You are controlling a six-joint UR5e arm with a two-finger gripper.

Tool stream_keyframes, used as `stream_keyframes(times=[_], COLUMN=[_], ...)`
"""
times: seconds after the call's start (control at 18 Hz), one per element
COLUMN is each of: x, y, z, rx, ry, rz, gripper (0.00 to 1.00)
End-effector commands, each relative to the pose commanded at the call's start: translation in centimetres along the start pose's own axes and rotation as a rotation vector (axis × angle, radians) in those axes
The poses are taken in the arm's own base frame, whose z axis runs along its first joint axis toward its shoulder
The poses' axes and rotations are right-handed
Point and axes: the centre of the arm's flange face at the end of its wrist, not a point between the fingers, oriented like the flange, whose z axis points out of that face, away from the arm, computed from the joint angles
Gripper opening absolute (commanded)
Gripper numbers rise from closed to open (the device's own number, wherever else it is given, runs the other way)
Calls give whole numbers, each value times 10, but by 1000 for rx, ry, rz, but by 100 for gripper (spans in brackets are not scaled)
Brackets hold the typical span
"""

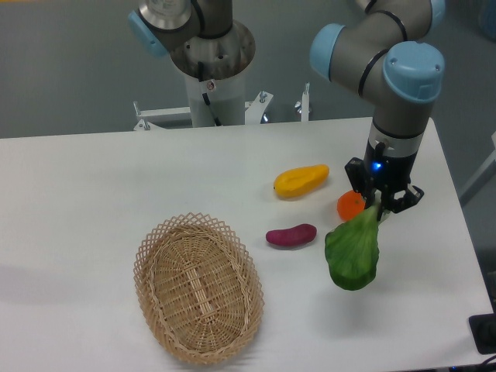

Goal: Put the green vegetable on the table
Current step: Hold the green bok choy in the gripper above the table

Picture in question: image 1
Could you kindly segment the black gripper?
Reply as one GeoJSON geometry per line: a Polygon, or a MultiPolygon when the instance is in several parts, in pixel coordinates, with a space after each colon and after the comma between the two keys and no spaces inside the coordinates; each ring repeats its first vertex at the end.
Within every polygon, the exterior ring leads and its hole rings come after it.
{"type": "Polygon", "coordinates": [[[422,141],[422,134],[398,137],[386,133],[373,120],[364,160],[353,157],[345,166],[352,189],[365,202],[374,202],[374,189],[381,192],[381,221],[416,206],[424,191],[411,184],[410,173],[422,141]],[[400,198],[394,195],[400,191],[400,198]]]}

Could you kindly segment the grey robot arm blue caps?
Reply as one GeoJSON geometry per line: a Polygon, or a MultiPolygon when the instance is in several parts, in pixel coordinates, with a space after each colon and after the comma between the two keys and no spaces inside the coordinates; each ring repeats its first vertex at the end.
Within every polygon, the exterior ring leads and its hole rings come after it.
{"type": "MultiPolygon", "coordinates": [[[[255,54],[252,33],[230,1],[142,1],[128,17],[136,38],[183,74],[194,126],[248,123],[244,73],[255,54]]],[[[366,1],[365,19],[323,27],[309,51],[312,69],[374,106],[366,152],[346,174],[377,215],[403,212],[424,193],[411,182],[445,61],[422,38],[438,26],[442,1],[366,1]]]]}

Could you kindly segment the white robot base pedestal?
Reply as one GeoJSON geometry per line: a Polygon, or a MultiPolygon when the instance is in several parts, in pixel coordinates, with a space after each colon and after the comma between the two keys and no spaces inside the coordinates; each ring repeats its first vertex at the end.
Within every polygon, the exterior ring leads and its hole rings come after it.
{"type": "Polygon", "coordinates": [[[240,22],[216,39],[195,36],[174,50],[167,50],[137,12],[128,16],[136,38],[155,57],[169,56],[184,77],[188,108],[136,110],[139,124],[149,129],[149,119],[164,122],[191,118],[195,128],[235,126],[268,122],[266,110],[273,99],[261,91],[251,102],[245,99],[245,77],[255,56],[253,34],[240,22]]]}

